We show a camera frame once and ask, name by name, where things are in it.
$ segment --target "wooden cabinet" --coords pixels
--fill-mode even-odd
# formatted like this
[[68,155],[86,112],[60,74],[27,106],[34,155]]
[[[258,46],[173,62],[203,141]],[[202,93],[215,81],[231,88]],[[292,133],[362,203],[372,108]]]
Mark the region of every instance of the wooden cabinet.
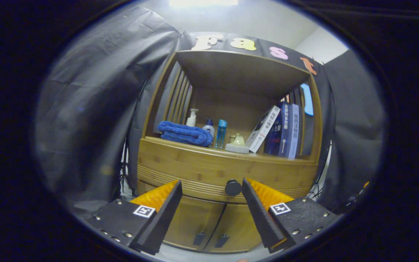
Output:
[[[217,128],[224,119],[225,144],[236,132],[246,139],[263,113],[302,83],[310,88],[313,134],[309,154],[296,159],[264,154],[263,145],[257,153],[240,154],[167,141],[156,129],[163,120],[184,124],[188,109],[197,108],[196,126],[212,118]],[[153,186],[182,181],[184,196],[165,242],[200,252],[243,252],[261,240],[245,198],[227,195],[226,182],[247,177],[293,198],[303,197],[316,178],[321,138],[319,94],[308,71],[246,53],[178,51],[168,60],[145,116],[137,176]],[[202,244],[193,245],[201,232]],[[228,239],[220,246],[223,235]]]
[[[228,237],[227,241],[221,247],[216,247],[223,236]],[[244,252],[260,243],[261,237],[256,230],[248,205],[227,204],[205,252]]]
[[[138,182],[139,194],[155,186]],[[199,245],[194,245],[198,234],[204,235]],[[226,234],[228,240],[216,247]],[[225,204],[183,196],[169,226],[166,244],[203,252],[243,252],[261,243],[253,218],[246,204]]]

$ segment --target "decorative letter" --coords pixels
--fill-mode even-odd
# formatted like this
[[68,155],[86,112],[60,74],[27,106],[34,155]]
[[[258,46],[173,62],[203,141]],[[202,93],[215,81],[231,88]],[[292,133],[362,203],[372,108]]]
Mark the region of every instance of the decorative letter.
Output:
[[192,50],[205,50],[210,49],[211,45],[215,45],[218,42],[218,39],[222,39],[223,35],[200,35],[196,37],[196,44],[192,47]]
[[270,54],[274,57],[287,60],[289,57],[286,55],[286,52],[278,47],[270,47]]
[[246,38],[234,38],[234,41],[231,42],[231,46],[235,48],[244,48],[246,50],[255,51],[255,42]]
[[305,67],[308,69],[308,71],[310,71],[313,75],[316,75],[316,71],[313,70],[313,64],[308,61],[307,58],[301,57],[300,59],[303,60],[303,63],[305,64]]

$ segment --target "dark blue book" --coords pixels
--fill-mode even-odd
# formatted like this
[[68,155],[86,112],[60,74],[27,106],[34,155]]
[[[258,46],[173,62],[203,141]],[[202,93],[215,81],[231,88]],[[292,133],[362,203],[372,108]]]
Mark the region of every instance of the dark blue book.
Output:
[[274,156],[285,156],[287,139],[287,110],[289,104],[280,102],[278,107],[281,109],[278,117],[274,121],[266,141],[264,143],[264,153]]
[[297,104],[289,105],[288,112],[288,132],[287,132],[287,145],[285,157],[294,159],[296,155],[296,148],[298,144],[298,130],[299,130],[299,106]]

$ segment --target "white soap dispenser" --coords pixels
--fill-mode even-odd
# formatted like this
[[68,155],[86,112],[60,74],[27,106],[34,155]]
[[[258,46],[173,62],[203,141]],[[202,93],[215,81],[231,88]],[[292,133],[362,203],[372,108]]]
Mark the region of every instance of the white soap dispenser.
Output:
[[196,108],[190,109],[190,117],[187,118],[186,126],[195,126],[197,112],[198,112],[198,109]]

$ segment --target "folded towel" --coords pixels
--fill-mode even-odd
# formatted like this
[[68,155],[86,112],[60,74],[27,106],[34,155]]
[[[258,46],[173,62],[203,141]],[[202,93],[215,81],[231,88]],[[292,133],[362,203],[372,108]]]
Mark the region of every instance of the folded towel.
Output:
[[205,147],[213,142],[213,136],[210,132],[196,126],[184,126],[183,124],[161,121],[158,130],[163,132],[162,139],[170,141]]

